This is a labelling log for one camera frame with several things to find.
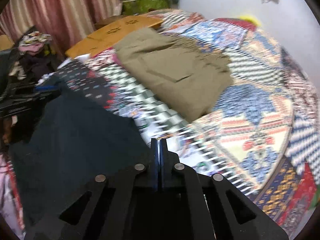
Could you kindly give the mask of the dark navy pants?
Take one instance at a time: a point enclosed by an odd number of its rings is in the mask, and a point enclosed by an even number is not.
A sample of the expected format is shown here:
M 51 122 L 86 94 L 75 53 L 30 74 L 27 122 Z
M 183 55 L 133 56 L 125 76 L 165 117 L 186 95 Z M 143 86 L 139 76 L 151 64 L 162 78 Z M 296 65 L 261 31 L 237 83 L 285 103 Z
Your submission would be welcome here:
M 133 119 L 103 109 L 58 77 L 48 83 L 60 95 L 46 104 L 30 139 L 9 148 L 27 225 L 48 211 L 62 212 L 95 176 L 113 175 L 150 154 Z

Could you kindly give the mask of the clothes pile on floor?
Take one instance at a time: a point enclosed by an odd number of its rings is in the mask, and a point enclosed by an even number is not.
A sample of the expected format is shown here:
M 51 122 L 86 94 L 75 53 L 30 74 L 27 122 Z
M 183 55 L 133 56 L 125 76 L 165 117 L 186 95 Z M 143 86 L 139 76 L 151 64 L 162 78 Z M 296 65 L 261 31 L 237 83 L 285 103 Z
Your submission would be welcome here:
M 22 37 L 17 50 L 18 56 L 10 71 L 10 76 L 18 80 L 38 81 L 43 75 L 52 73 L 52 51 L 49 34 L 33 31 Z

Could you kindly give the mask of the khaki folded pants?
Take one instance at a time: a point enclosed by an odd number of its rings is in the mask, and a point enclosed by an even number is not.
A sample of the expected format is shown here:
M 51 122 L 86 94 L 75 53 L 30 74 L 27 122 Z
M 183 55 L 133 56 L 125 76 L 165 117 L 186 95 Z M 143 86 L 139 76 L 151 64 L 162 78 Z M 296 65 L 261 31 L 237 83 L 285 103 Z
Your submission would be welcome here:
M 233 83 L 229 57 L 204 53 L 188 38 L 143 28 L 113 47 L 122 66 L 188 122 L 209 113 Z

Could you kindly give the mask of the pink striped curtain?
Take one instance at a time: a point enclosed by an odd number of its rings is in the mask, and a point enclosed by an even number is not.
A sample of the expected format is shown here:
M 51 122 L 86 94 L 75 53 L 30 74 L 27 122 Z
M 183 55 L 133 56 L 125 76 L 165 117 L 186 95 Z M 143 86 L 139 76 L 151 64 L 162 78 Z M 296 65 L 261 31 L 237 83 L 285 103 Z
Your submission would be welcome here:
M 51 35 L 64 54 L 95 30 L 95 23 L 120 15 L 120 0 L 9 0 L 1 11 L 1 34 L 17 41 L 31 27 Z

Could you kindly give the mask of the orange cardboard box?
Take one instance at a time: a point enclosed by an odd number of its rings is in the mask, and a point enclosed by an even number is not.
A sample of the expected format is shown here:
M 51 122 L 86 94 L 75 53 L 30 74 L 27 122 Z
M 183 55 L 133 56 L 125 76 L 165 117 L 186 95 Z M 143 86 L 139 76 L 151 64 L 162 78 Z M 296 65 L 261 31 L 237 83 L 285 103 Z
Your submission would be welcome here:
M 89 34 L 86 38 L 69 48 L 65 54 L 70 58 L 90 54 L 95 56 L 114 46 L 127 34 L 141 28 L 159 29 L 163 20 L 158 17 L 127 16 L 114 21 Z

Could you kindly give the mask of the colourful patchwork bed quilt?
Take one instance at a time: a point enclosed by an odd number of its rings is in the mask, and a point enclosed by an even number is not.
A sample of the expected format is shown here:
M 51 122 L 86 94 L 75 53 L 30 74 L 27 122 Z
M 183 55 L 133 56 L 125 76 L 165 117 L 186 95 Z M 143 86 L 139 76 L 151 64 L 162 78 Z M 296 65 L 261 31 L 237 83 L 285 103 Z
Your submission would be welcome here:
M 159 32 L 191 38 L 229 58 L 233 83 L 205 116 L 187 122 L 142 85 L 114 49 L 66 60 L 56 71 L 69 87 L 135 118 L 146 142 L 165 138 L 198 173 L 225 176 L 289 236 L 319 202 L 319 101 L 292 57 L 255 24 L 163 9 Z

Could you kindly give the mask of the green storage bag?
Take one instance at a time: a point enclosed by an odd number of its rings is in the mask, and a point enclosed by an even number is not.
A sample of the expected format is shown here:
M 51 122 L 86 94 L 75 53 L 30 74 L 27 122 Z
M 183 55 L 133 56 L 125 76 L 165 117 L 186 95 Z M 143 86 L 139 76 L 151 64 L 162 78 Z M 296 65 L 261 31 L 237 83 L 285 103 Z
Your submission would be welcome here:
M 123 15 L 144 14 L 153 10 L 168 9 L 168 0 L 123 0 Z

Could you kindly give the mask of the yellow curved headboard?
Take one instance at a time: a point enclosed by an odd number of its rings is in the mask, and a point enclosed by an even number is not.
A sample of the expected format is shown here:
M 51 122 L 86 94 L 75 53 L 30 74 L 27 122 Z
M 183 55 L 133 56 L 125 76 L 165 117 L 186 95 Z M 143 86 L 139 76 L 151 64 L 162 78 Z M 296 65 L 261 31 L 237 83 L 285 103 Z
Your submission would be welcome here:
M 239 19 L 250 22 L 253 25 L 255 25 L 256 27 L 261 26 L 261 22 L 256 17 L 254 17 L 252 15 L 241 15 L 241 16 L 239 16 Z

